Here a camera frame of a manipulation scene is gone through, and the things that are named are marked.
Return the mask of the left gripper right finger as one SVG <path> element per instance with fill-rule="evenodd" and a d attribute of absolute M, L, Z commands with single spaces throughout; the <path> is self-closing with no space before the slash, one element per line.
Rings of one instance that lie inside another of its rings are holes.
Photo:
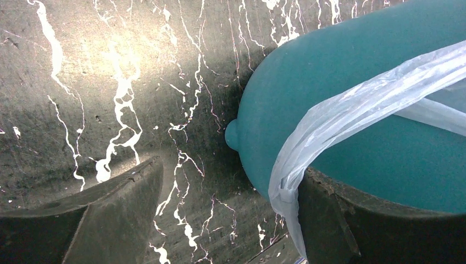
<path fill-rule="evenodd" d="M 308 168 L 298 188 L 310 263 L 465 263 L 465 215 L 367 194 Z"/>

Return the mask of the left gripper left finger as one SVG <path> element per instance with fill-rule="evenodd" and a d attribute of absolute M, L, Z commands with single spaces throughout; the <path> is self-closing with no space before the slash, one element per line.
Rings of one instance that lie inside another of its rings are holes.
<path fill-rule="evenodd" d="M 1 263 L 142 263 L 163 185 L 154 156 L 82 192 L 1 214 Z"/>

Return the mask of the teal plastic trash bin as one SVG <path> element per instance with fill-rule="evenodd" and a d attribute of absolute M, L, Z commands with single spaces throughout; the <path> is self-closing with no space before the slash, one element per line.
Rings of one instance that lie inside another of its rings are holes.
<path fill-rule="evenodd" d="M 266 56 L 225 132 L 268 197 L 279 151 L 306 111 L 401 63 L 465 40 L 465 1 L 408 1 L 315 30 Z M 465 137 L 391 115 L 320 154 L 312 166 L 380 198 L 465 212 Z"/>

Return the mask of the light blue plastic bag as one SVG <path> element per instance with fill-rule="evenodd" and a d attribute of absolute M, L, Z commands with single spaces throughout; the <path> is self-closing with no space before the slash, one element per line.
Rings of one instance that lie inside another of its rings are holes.
<path fill-rule="evenodd" d="M 270 177 L 273 210 L 306 257 L 298 221 L 298 186 L 307 167 L 326 149 L 389 115 L 465 135 L 465 113 L 429 99 L 445 89 L 465 94 L 465 42 L 405 61 L 310 108 L 283 144 Z"/>

